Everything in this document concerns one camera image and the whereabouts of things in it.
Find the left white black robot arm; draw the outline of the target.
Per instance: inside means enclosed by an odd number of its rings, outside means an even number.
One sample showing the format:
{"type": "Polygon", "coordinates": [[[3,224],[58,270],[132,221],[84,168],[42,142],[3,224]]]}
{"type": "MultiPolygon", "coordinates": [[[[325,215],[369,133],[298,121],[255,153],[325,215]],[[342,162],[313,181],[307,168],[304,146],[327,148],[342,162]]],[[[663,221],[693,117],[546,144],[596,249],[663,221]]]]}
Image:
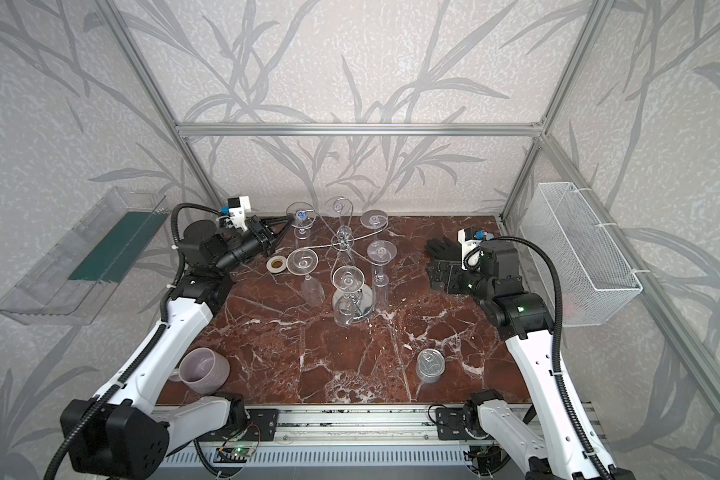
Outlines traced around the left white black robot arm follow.
{"type": "Polygon", "coordinates": [[[178,268],[159,302],[160,317],[123,367],[90,399],[73,400],[60,423],[64,440],[44,474],[53,479],[64,459],[79,473],[147,479],[163,459],[201,436],[229,429],[247,430],[243,398],[212,388],[199,400],[158,417],[153,411],[174,368],[188,347],[225,304],[237,267],[261,255],[270,257],[294,218],[251,216],[242,225],[230,209],[214,220],[195,221],[185,230],[170,215],[178,268]]]}

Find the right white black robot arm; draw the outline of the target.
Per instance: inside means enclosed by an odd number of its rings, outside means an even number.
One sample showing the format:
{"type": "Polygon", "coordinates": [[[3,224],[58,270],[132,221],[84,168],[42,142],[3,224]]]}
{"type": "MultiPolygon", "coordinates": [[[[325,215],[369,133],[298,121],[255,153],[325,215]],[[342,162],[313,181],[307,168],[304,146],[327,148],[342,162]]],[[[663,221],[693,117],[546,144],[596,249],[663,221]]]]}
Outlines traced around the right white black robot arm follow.
{"type": "Polygon", "coordinates": [[[563,298],[558,270],[538,245],[519,237],[479,239],[475,246],[430,239],[427,274],[435,288],[474,299],[498,330],[519,368],[542,432],[518,418],[503,397],[486,390],[465,404],[466,427],[490,437],[528,479],[632,479],[618,466],[584,411],[562,354],[563,298]],[[534,251],[552,279],[554,306],[525,290],[518,245],[534,251]]]}

